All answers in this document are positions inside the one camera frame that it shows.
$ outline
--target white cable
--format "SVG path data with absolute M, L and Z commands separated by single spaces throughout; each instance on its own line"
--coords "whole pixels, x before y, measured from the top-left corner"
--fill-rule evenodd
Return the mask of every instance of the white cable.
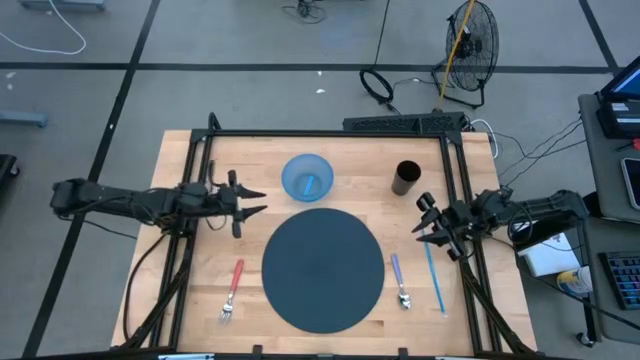
M 487 127 L 487 129 L 489 129 L 489 133 L 491 134 L 491 138 L 493 139 L 493 148 L 495 149 L 495 154 L 493 155 L 493 158 L 497 159 L 498 154 L 500 153 L 500 149 L 498 149 L 498 141 L 496 141 L 496 135 L 493 133 L 493 129 L 491 128 L 491 125 L 489 125 L 489 123 L 483 119 L 475 119 L 471 122 L 471 125 L 477 122 L 483 123 Z
M 17 42 L 11 40 L 7 35 L 3 34 L 1 31 L 0 31 L 0 36 L 5 38 L 8 42 L 12 43 L 13 45 L 15 45 L 15 46 L 17 46 L 17 47 L 19 47 L 21 49 L 24 49 L 24 50 L 29 50 L 29 51 L 39 52 L 39 53 L 45 53 L 45 54 L 59 54 L 59 55 L 77 55 L 77 54 L 81 53 L 84 50 L 84 48 L 87 47 L 87 41 L 84 39 L 84 37 L 82 37 L 82 34 L 80 34 L 78 32 L 78 30 L 74 29 L 74 27 L 71 26 L 71 24 L 69 24 L 69 22 L 64 17 L 62 17 L 60 12 L 58 11 L 58 8 L 56 8 L 56 6 L 53 4 L 53 0 L 49 0 L 49 4 L 51 4 L 51 7 L 53 8 L 53 11 L 56 12 L 56 15 L 58 15 L 60 20 L 62 20 L 62 22 L 64 22 L 69 27 L 69 29 L 71 29 L 71 31 L 73 31 L 76 35 L 78 35 L 80 40 L 82 40 L 82 47 L 79 50 L 72 51 L 72 52 L 67 52 L 67 51 L 60 51 L 60 50 L 37 49 L 37 48 L 32 48 L 32 47 L 29 47 L 29 46 L 18 44 Z

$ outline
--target round plate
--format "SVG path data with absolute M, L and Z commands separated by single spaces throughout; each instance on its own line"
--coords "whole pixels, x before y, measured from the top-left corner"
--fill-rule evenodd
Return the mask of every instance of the round plate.
M 358 218 L 313 209 L 273 233 L 262 259 L 262 283 L 274 310 L 312 333 L 345 330 L 373 309 L 384 282 L 382 251 Z

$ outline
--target fan cage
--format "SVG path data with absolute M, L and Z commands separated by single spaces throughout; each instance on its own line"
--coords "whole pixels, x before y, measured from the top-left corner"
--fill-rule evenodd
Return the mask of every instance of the fan cage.
M 448 19 L 447 56 L 451 53 L 468 6 L 469 1 L 460 5 Z M 470 38 L 461 39 L 458 44 L 449 76 L 457 87 L 473 92 L 483 87 L 493 75 L 498 62 L 499 35 L 493 12 L 487 5 L 479 1 L 474 3 L 466 27 L 471 34 Z M 476 47 L 481 47 L 480 51 L 473 48 L 473 42 Z

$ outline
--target computer screen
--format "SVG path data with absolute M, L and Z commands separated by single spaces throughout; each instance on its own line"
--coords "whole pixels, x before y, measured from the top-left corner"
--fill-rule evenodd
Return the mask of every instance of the computer screen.
M 632 71 L 629 76 L 613 88 L 613 92 L 640 95 L 640 69 Z

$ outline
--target concrete floor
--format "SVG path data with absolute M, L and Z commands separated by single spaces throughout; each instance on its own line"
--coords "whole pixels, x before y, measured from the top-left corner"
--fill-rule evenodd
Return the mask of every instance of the concrete floor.
M 619 66 L 628 64 L 640 53 L 633 37 L 640 3 L 588 2 L 615 61 Z M 286 17 L 280 5 L 291 3 L 295 1 L 161 0 L 141 62 L 373 62 L 384 0 L 322 2 L 329 17 L 318 25 L 301 25 Z M 445 19 L 459 3 L 392 1 L 379 62 L 433 65 L 442 60 Z M 593 93 L 611 79 L 608 64 L 578 0 L 486 3 L 498 21 L 498 64 L 505 67 L 488 83 L 484 107 L 470 111 L 445 103 L 444 109 L 483 118 L 495 131 L 512 135 L 531 149 L 578 118 L 577 96 Z M 0 358 L 22 354 L 68 230 L 68 223 L 56 219 L 48 207 L 51 184 L 87 176 L 125 74 L 123 70 L 9 68 L 3 62 L 126 64 L 150 4 L 151 0 L 107 0 L 104 13 L 65 12 L 88 41 L 87 49 L 77 56 L 35 54 L 0 39 L 0 109 L 42 111 L 50 116 L 45 129 L 0 125 L 0 153 L 18 156 L 22 167 L 0 207 L 0 272 L 4 274 L 0 279 Z M 25 10 L 15 1 L 0 3 L 0 31 L 30 46 L 67 50 L 78 46 L 55 15 Z M 525 66 L 545 68 L 531 73 Z M 585 70 L 561 74 L 567 71 L 559 66 Z M 366 95 L 356 69 L 323 71 L 321 76 L 315 70 L 137 71 L 100 181 L 148 187 L 162 132 L 203 127 L 210 111 L 224 128 L 256 129 L 341 129 L 345 117 L 387 115 Z M 392 82 L 428 77 L 410 72 L 383 75 Z M 318 89 L 325 92 L 318 94 Z M 421 113 L 431 111 L 436 101 L 433 86 L 410 83 L 397 88 L 394 104 L 402 113 Z M 583 138 L 578 129 L 562 144 Z M 499 172 L 519 158 L 508 140 L 500 139 L 500 147 Z M 501 180 L 509 181 L 522 168 Z M 583 194 L 593 191 L 586 147 L 576 146 L 540 161 L 513 188 L 518 199 L 546 196 L 561 188 Z M 138 229 L 133 221 L 90 218 L 130 234 Z M 108 347 L 133 249 L 134 243 L 127 239 L 83 227 L 39 355 Z M 606 339 L 593 349 L 577 344 L 573 334 L 585 326 L 582 306 L 526 278 L 523 282 L 540 350 L 583 359 L 640 359 L 638 346 Z

